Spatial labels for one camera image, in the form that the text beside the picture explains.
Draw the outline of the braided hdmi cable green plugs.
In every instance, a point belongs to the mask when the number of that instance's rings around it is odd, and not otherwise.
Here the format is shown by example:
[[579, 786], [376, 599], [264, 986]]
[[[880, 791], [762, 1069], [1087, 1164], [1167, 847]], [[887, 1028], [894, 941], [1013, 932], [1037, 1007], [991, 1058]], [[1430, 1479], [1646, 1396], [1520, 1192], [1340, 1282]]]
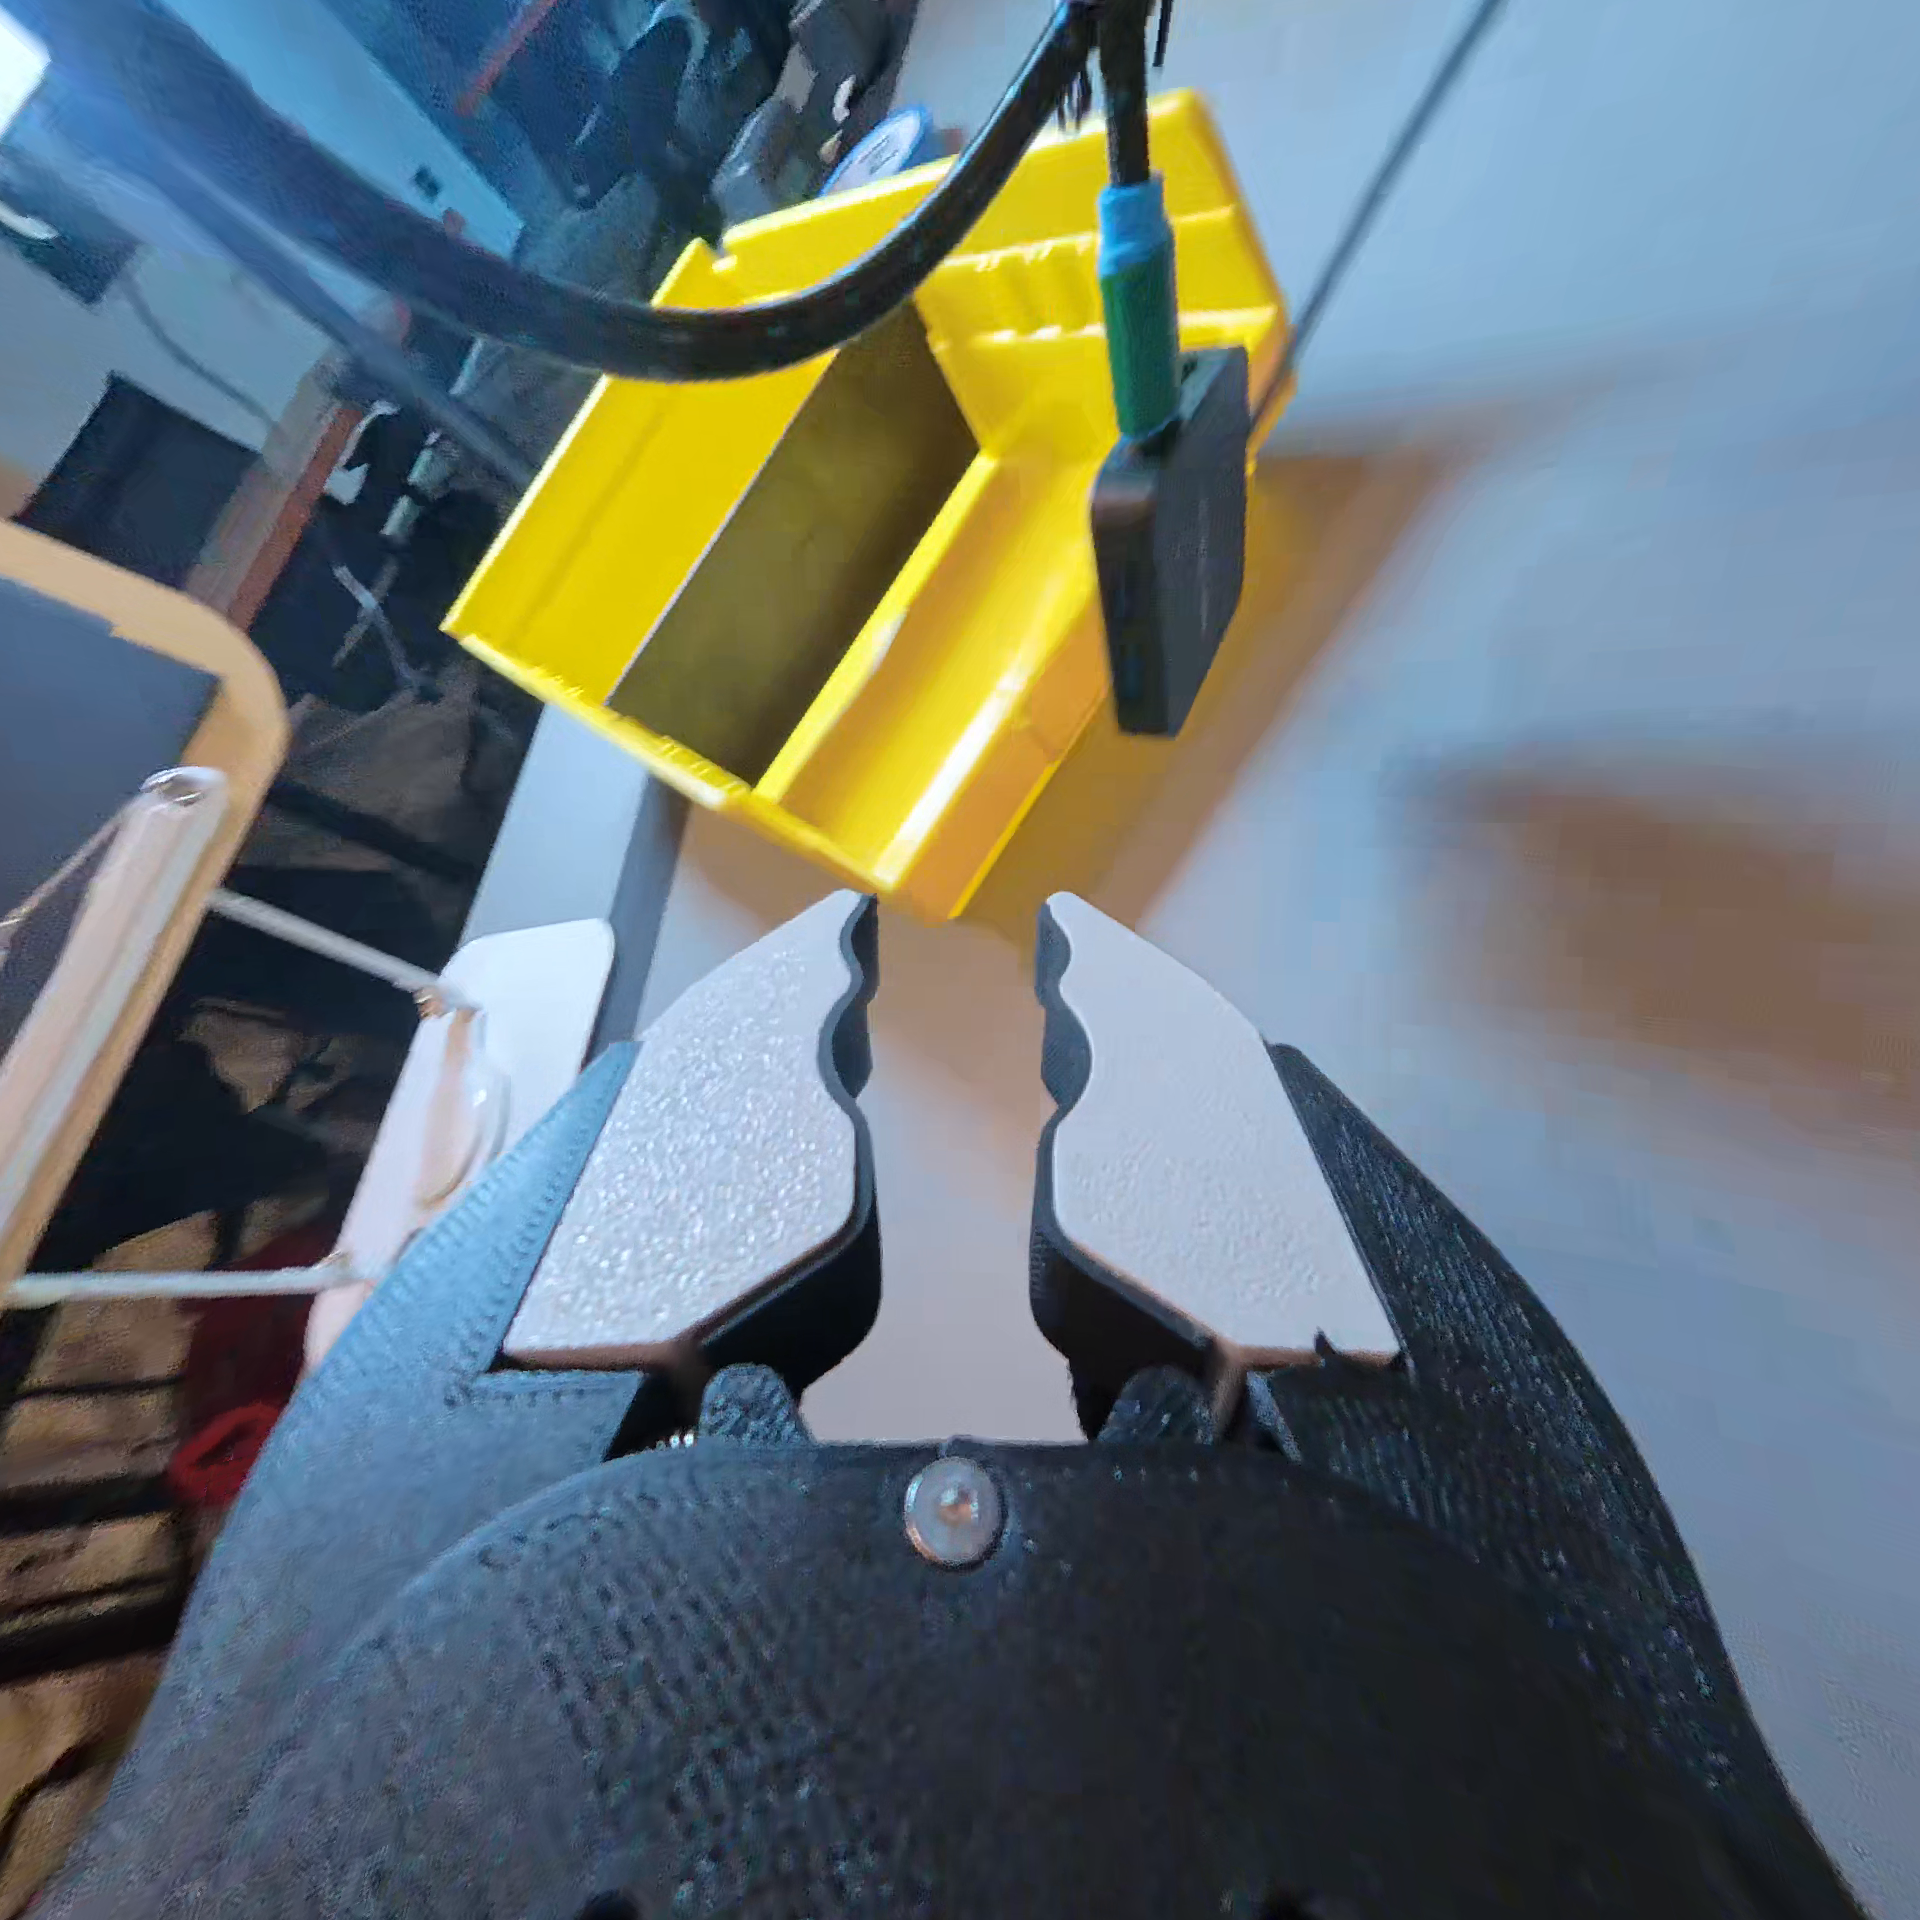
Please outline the braided hdmi cable green plugs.
[[1120, 439], [1152, 441], [1183, 401], [1183, 308], [1174, 220], [1148, 152], [1148, 12], [1152, 3], [1061, 3], [925, 203], [826, 281], [750, 308], [620, 304], [469, 246], [310, 143], [152, 3], [52, 3], [45, 41], [52, 66], [157, 152], [167, 197], [219, 196], [453, 330], [667, 384], [789, 372], [883, 326], [981, 223], [1041, 122], [1081, 99], [1099, 60], [1113, 178], [1094, 203], [1094, 281]]

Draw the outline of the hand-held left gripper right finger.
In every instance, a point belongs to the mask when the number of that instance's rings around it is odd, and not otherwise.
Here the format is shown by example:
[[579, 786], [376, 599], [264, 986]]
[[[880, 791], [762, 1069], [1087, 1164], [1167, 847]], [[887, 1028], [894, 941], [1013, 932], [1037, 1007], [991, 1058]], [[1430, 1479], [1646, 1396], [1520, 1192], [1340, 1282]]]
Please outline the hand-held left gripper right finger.
[[1087, 1376], [1228, 1386], [1403, 1330], [1257, 1027], [1081, 896], [1037, 912], [1037, 1327]]

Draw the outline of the black bin divider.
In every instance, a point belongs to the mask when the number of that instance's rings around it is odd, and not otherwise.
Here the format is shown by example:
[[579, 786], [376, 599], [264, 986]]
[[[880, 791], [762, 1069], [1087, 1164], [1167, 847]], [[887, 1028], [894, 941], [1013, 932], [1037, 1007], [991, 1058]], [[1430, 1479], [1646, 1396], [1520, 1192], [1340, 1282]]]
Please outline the black bin divider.
[[607, 708], [756, 783], [976, 458], [918, 304], [845, 344]]

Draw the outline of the black hdmi adapter box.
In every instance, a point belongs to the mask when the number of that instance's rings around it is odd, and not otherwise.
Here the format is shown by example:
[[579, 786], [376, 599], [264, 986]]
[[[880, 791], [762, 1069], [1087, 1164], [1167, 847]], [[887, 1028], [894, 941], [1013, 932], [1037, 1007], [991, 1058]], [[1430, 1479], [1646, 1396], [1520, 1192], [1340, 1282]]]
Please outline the black hdmi adapter box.
[[1177, 416], [1094, 474], [1089, 533], [1114, 726], [1183, 736], [1246, 581], [1252, 353], [1185, 353]]

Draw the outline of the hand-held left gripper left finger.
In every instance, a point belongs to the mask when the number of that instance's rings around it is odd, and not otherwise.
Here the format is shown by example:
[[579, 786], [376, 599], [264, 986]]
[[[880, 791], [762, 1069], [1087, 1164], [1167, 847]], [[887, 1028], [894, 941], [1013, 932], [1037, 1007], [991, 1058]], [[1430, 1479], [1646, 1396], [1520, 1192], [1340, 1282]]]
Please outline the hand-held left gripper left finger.
[[826, 896], [636, 1037], [507, 1330], [524, 1369], [823, 1380], [880, 1314], [880, 901]]

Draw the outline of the white metal base plate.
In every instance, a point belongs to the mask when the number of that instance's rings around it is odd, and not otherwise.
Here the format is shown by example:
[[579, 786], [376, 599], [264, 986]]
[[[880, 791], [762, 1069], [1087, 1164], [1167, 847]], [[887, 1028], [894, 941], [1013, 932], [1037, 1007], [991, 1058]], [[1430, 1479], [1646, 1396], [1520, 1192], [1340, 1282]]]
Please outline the white metal base plate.
[[316, 1267], [305, 1369], [310, 1376], [403, 1248], [433, 1230], [574, 1081], [614, 967], [609, 923], [483, 935], [440, 973], [330, 938], [330, 962], [417, 1002], [393, 1097]]

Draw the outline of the yellow plastic bin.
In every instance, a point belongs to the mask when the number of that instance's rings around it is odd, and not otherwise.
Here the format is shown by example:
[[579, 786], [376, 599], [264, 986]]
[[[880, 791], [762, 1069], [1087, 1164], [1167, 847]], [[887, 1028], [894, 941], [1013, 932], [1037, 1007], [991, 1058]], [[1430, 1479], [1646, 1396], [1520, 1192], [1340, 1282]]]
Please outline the yellow plastic bin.
[[[1286, 295], [1205, 99], [1164, 93], [1148, 122], [1183, 357], [1252, 353], [1255, 490], [1257, 434], [1289, 397], [1268, 395]], [[1076, 741], [1114, 726], [1089, 533], [1094, 474], [1120, 444], [1094, 281], [1104, 186], [1099, 125], [1041, 133], [909, 299], [976, 458], [756, 783], [607, 701], [841, 351], [741, 381], [599, 381], [446, 636], [691, 804], [925, 923], [958, 915]]]

